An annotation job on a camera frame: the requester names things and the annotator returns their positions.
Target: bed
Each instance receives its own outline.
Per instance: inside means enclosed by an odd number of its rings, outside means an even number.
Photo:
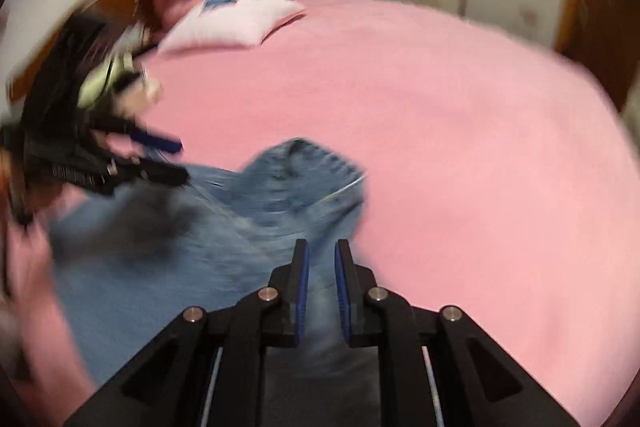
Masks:
[[[640,178],[601,87],[434,10],[302,1],[307,16],[260,48],[147,56],[165,94],[146,123],[182,138],[184,162],[236,170],[293,136],[353,160],[367,174],[354,242],[378,281],[460,305],[582,427],[602,425],[640,367]],[[44,238],[12,250],[26,354],[59,424],[94,385]]]

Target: metal screw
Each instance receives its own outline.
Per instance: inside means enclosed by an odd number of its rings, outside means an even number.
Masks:
[[[187,322],[198,322],[204,317],[204,310],[199,306],[191,306],[182,312],[182,318]]]
[[[442,316],[450,322],[459,321],[462,318],[462,310],[457,306],[446,306],[442,310]]]
[[[373,288],[370,288],[367,294],[369,294],[369,297],[374,301],[378,302],[383,301],[384,299],[389,297],[389,292],[384,288],[380,288],[380,286],[374,286]]]
[[[260,288],[260,290],[258,290],[258,297],[266,302],[273,301],[278,297],[278,290],[272,288],[271,286],[265,286],[264,288]]]

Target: blue denim jeans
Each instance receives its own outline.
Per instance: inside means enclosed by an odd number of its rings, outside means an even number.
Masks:
[[[136,184],[52,224],[56,292],[89,374],[103,384],[181,310],[232,306],[310,247],[305,333],[271,349],[263,425],[378,424],[375,350],[342,340],[333,248],[350,237],[363,174],[306,140],[242,172],[191,166],[191,184]]]

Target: pink bed sheet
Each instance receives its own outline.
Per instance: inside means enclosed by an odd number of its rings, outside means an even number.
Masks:
[[[148,123],[188,162],[228,169],[292,136],[351,158],[368,176],[356,248],[378,281],[462,306],[582,427],[601,425],[640,367],[640,179],[600,89],[432,10],[302,2],[308,15],[258,49],[148,60],[165,89]],[[60,422],[92,385],[44,238],[20,248],[28,356]]]

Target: jeans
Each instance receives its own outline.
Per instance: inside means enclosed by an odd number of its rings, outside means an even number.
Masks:
[[[344,344],[333,266],[362,172],[302,139],[239,173],[189,170],[186,187],[135,184],[52,224],[56,292],[89,374],[103,384],[186,307],[229,307],[264,286],[304,238],[305,333],[298,349],[268,351],[263,425],[377,425],[376,352]]]

